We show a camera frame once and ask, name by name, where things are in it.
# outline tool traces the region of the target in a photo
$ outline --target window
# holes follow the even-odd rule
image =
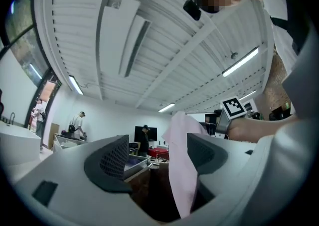
[[[32,19],[31,0],[15,0],[12,2],[5,19],[5,30],[9,43],[14,42],[34,23]]]
[[[11,50],[25,73],[36,86],[39,86],[49,67],[37,42],[34,28],[19,38],[11,46]]]

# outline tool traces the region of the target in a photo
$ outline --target red object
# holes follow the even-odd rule
[[[153,150],[149,149],[148,155],[150,157],[158,158],[162,154],[168,154],[168,151],[163,148],[154,148]]]

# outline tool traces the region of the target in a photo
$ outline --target white sink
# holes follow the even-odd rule
[[[0,122],[0,159],[3,166],[39,159],[41,139],[27,128]]]

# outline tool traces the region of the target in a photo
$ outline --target person in black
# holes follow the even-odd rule
[[[142,132],[140,133],[139,136],[139,151],[138,151],[138,156],[143,156],[147,157],[148,150],[149,150],[149,136],[148,136],[148,131],[150,128],[147,125],[143,126]]]

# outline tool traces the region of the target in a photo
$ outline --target black backpack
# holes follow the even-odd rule
[[[46,112],[40,113],[40,115],[42,115],[42,119],[43,119],[43,121],[45,121],[46,120]]]
[[[74,118],[73,118],[72,123],[69,125],[69,133],[72,134],[72,133],[74,133],[75,131],[77,131],[78,129],[79,129],[79,128],[76,129],[76,128],[74,127]]]

